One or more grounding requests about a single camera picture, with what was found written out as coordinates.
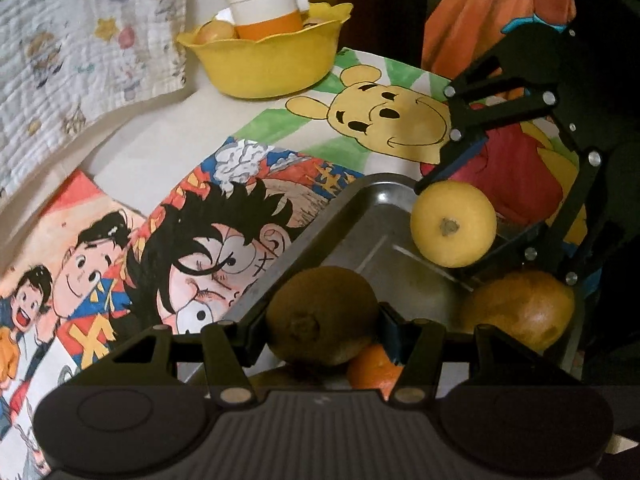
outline tangerine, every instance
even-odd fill
[[[389,399],[402,366],[393,364],[381,344],[370,345],[349,362],[347,379],[355,390],[380,390]]]

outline stainless steel tray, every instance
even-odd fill
[[[225,318],[238,321],[300,270],[333,265],[360,273],[371,284],[378,300],[389,302],[405,319],[431,319],[456,332],[459,305],[479,280],[472,276],[461,281],[449,269],[438,267],[420,255],[409,229],[416,199],[414,184],[406,176],[379,173],[347,186]],[[499,224],[499,236],[510,238],[515,233],[512,226]],[[567,333],[545,353],[566,371],[572,366],[584,319],[582,302],[577,303]],[[265,349],[250,373],[274,367],[276,363]],[[455,378],[443,380],[457,382]]]

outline star print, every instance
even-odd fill
[[[98,26],[94,31],[94,35],[96,38],[100,38],[104,41],[111,41],[116,34],[119,33],[118,27],[116,27],[116,19],[109,18],[108,20],[103,20],[102,18],[98,18]]]

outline bear ear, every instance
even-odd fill
[[[375,83],[382,77],[382,72],[371,65],[354,65],[342,71],[340,81],[345,86],[364,83],[365,81]]]
[[[286,107],[292,114],[307,119],[326,119],[329,113],[329,107],[326,104],[306,96],[289,99]]]

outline cartoon face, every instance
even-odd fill
[[[27,332],[38,317],[42,304],[42,291],[26,282],[11,299],[11,319],[21,332]]]
[[[326,119],[334,130],[371,151],[438,164],[440,149],[449,140],[449,108],[425,94],[377,84],[381,76],[373,66],[353,66],[342,72],[340,79],[347,88],[330,107],[299,96],[287,102],[287,110]]]
[[[75,249],[69,248],[53,283],[55,313],[63,318],[71,316],[120,252],[120,247],[112,240],[81,243]]]
[[[224,316],[237,298],[271,267],[290,244],[287,232],[275,225],[265,225],[260,240],[245,244],[244,237],[235,229],[214,224],[223,243],[213,238],[196,238],[205,246],[213,262],[204,254],[190,254],[180,264],[190,270],[204,270],[222,265],[220,270],[193,276],[172,266],[169,273],[171,314],[163,305],[158,292],[158,313],[162,322],[170,325],[174,333],[199,333],[202,327]]]

